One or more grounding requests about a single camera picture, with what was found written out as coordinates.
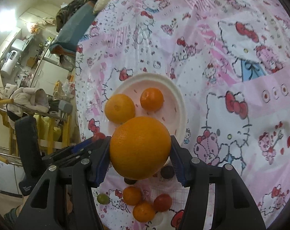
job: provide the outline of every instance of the screw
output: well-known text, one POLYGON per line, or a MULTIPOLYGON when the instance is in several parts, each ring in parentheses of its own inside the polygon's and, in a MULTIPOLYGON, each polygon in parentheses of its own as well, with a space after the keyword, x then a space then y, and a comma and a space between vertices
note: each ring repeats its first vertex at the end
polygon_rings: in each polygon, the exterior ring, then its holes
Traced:
POLYGON ((57 167, 55 165, 51 165, 48 168, 49 171, 55 171, 56 169, 57 169, 57 167))
POLYGON ((201 161, 199 160, 199 158, 197 158, 197 157, 193 157, 193 158, 191 159, 191 162, 194 163, 194 164, 199 164, 201 161))
POLYGON ((226 170, 232 170, 233 166, 231 164, 225 164, 226 170))
POLYGON ((88 164, 89 163, 89 159, 84 158, 84 159, 81 160, 81 163, 82 164, 88 164))

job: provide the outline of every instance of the pink patterned tablecloth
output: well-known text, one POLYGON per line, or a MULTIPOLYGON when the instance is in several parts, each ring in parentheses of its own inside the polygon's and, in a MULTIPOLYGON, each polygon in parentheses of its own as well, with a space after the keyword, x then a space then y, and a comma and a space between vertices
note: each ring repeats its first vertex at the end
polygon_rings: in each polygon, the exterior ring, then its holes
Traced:
MULTIPOLYGON (((211 165, 232 164, 266 226, 290 197, 290 18, 278 0, 111 0, 80 40, 76 100, 82 139, 107 132, 104 105, 129 77, 169 77, 188 112, 182 147, 211 165)), ((137 222, 110 165, 93 190, 110 197, 97 211, 111 230, 175 229, 188 190, 160 173, 138 181, 144 199, 161 193, 171 209, 137 222)), ((210 229, 214 186, 205 229, 210 229)))

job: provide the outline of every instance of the tangerine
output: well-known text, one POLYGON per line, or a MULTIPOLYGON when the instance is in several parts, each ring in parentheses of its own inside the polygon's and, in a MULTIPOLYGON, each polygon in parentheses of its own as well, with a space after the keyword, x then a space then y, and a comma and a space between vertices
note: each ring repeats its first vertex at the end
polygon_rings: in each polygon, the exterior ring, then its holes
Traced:
POLYGON ((135 117, 118 126, 110 141, 110 160, 124 178, 141 180, 153 176, 171 151, 171 136, 160 121, 135 117))
POLYGON ((143 201, 134 207, 132 214, 137 221, 148 222, 155 217, 156 212, 150 203, 143 201))
POLYGON ((142 200, 142 192, 137 187, 126 187, 123 190, 124 202, 129 206, 135 206, 142 200))
POLYGON ((127 95, 115 94, 107 101, 105 114, 107 119, 114 123, 125 123, 135 116, 135 106, 127 95))
POLYGON ((147 88, 141 94, 140 103, 142 108, 146 111, 158 111, 161 109, 163 102, 163 94, 158 88, 147 88))

